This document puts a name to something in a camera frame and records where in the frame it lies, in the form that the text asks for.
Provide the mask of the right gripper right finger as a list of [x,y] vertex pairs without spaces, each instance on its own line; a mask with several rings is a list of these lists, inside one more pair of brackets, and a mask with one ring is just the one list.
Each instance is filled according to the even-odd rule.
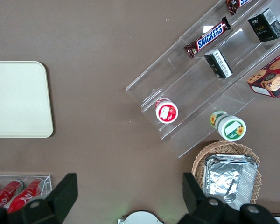
[[180,224],[277,224],[263,206],[244,204],[235,210],[221,200],[207,197],[192,173],[183,173],[182,194],[188,209]]

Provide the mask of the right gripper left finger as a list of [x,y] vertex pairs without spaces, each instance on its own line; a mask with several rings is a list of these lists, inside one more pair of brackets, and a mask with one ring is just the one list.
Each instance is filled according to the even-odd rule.
[[0,208],[0,224],[61,224],[78,197],[77,174],[68,173],[45,198],[8,214]]

